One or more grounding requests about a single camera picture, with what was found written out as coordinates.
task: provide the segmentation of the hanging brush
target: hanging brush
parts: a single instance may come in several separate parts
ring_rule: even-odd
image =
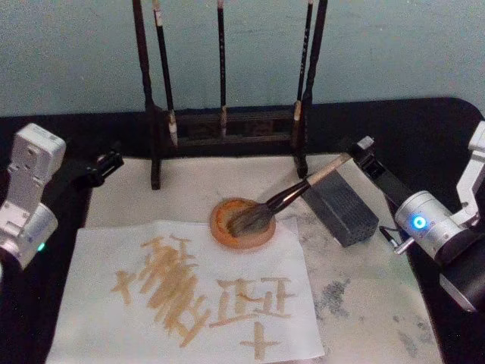
[[[327,175],[350,160],[351,156],[343,153],[330,164],[308,178],[271,197],[266,203],[250,207],[227,223],[227,230],[233,237],[257,234],[268,229],[271,219],[285,209],[291,202],[301,196],[308,188],[323,180]]]
[[[308,39],[310,38],[311,27],[311,13],[313,12],[313,0],[308,0],[308,7],[306,11],[306,23],[305,33],[303,36],[303,50],[302,50],[302,63],[300,64],[300,77],[298,81],[298,92],[296,94],[295,113],[293,115],[293,133],[291,144],[293,148],[296,148],[298,135],[299,122],[302,113],[302,94],[303,94],[303,80],[305,79],[306,68],[306,55],[308,53]]]
[[[221,137],[226,136],[226,49],[224,45],[224,0],[217,0],[217,25],[219,28],[219,63],[221,69]]]
[[[170,73],[168,72],[167,47],[165,46],[164,28],[161,22],[160,2],[152,0],[155,26],[157,27],[158,48],[160,49],[161,69],[164,74],[165,95],[167,95],[168,130],[174,146],[178,146],[177,121],[175,120],[174,99],[172,98],[172,86]]]

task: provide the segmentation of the white paper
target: white paper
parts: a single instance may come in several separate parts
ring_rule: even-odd
[[[210,310],[210,315],[198,334],[185,347],[180,347],[183,334],[170,334],[164,327],[164,316],[155,322],[158,310],[147,303],[160,286],[161,280],[148,293],[140,293],[146,277],[140,280],[147,255],[155,256],[155,245],[141,245],[156,237],[163,237],[162,246],[181,251],[180,241],[191,240],[186,254],[193,256],[185,264],[196,264],[190,271],[198,278],[195,296],[205,295],[198,315]],[[117,271],[136,275],[128,284],[130,304],[125,304],[117,286]],[[262,278],[288,278],[282,283],[287,297],[284,309],[277,308],[276,281]],[[228,325],[218,322],[224,289],[219,281],[243,279],[246,295],[240,302],[239,315],[247,319]],[[229,294],[227,310],[230,319],[235,313],[236,291]],[[267,300],[271,308],[264,310]],[[268,315],[290,315],[275,317]],[[193,325],[193,315],[184,312],[179,317],[187,329]],[[255,358],[255,328],[264,329],[264,341],[273,342]],[[206,224],[156,221],[151,224],[102,229],[81,229],[64,290],[55,339],[48,356],[50,363],[251,363],[308,359],[324,355],[315,319],[314,304],[308,281],[303,251],[299,244],[294,220],[278,222],[271,241],[252,251],[227,249],[214,242]]]

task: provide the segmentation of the blue wall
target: blue wall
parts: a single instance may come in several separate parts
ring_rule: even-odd
[[[177,109],[219,106],[216,3],[161,0]],[[316,102],[457,96],[485,110],[485,2],[329,3]],[[226,0],[229,107],[294,102],[305,13],[306,0]],[[0,115],[143,109],[130,0],[3,0],[0,24]]]

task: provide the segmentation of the orange dish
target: orange dish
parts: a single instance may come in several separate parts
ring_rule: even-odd
[[[231,218],[254,205],[257,205],[257,203],[250,199],[225,199],[215,206],[210,220],[211,232],[215,240],[233,249],[249,249],[268,242],[273,237],[276,229],[274,218],[271,219],[268,229],[260,234],[233,237],[227,230],[227,222]]]

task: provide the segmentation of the bristles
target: bristles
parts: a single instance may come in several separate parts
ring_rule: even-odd
[[[262,233],[268,229],[272,217],[273,213],[262,203],[231,218],[227,223],[227,230],[233,237]]]

